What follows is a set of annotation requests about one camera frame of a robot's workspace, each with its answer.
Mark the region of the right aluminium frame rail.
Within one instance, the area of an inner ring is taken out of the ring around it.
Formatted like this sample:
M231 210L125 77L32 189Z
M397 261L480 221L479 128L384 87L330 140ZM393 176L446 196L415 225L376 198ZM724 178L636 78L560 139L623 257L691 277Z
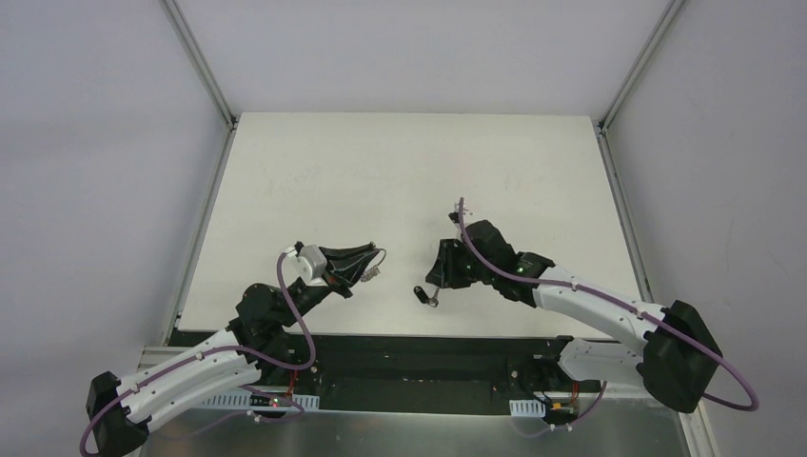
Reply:
M687 1L664 3L659 19L597 122L600 153L640 297L663 304L674 300L675 289L662 283L664 268L660 251L651 246L659 239L651 233L656 212L650 205L658 195L651 189L651 181L660 177L660 169L649 162L656 156L654 152L640 151L641 147L653 145L653 135L641 130L647 123L640 120L636 102L641 98L646 76L688 6Z

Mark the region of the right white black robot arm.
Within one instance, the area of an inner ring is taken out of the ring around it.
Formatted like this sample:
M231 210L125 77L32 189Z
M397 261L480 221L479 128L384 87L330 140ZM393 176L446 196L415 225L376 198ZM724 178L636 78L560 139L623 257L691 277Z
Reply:
M554 390L576 380L642 386L663 405L691 413L718 369L703 350L721 351L693 306L628 299L623 308L551 259L514 250L487 220L442 239L425 281L449 289L482 283L509 301L566 315L611 337L609 343L574 338L561 354L543 360L541 380Z

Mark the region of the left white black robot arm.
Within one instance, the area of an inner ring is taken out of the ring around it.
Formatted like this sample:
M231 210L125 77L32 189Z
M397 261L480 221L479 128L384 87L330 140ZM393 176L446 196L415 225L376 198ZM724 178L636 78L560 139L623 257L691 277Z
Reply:
M352 289L373 276L386 257L368 243L355 248L322 248L301 242L283 250L276 262L276 286L256 283L237 305L226 327L155 367L118 377L95 376L79 452L125 456L151 433L207 398L263 380L279 385L289 372L315 365L317 349L304 315L331 294Z

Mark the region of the left aluminium frame rail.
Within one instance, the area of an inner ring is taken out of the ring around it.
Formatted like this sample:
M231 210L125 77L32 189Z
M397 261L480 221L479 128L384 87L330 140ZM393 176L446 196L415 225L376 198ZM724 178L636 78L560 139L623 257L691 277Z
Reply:
M134 370L178 294L225 124L157 1L111 1L124 82L106 118L120 156L112 237L114 342L108 369Z

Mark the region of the aluminium frame rail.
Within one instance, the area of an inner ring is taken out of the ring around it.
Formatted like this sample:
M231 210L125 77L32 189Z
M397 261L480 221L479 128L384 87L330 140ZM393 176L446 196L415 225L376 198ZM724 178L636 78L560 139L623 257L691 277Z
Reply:
M157 1L111 1L124 82L106 118L120 156L112 237L114 342L108 369L134 370L178 294L225 124Z
M664 268L660 251L651 246L659 239L651 233L656 212L650 205L658 195L651 189L651 181L660 177L660 169L649 162L656 156L654 152L640 151L641 147L653 145L653 135L641 130L647 123L640 120L636 102L641 98L646 76L688 6L687 1L664 3L659 19L597 122L600 153L640 297L663 304L674 300L675 289L662 283Z

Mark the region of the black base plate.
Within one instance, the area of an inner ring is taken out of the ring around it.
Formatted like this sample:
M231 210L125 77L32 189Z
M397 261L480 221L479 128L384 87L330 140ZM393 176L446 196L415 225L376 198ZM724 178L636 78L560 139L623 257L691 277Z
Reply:
M321 410L507 415L509 403L594 393L558 366L566 338L316 335L312 368L273 368L260 387L314 395Z

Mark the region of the front steel sheet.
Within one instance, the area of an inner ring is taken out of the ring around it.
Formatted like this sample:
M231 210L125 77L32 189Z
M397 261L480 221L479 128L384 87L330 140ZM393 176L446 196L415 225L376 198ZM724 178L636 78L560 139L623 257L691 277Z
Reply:
M602 404L573 427L537 434L535 418L310 413L285 424L193 410L163 427L144 456L686 456L679 419L658 409Z

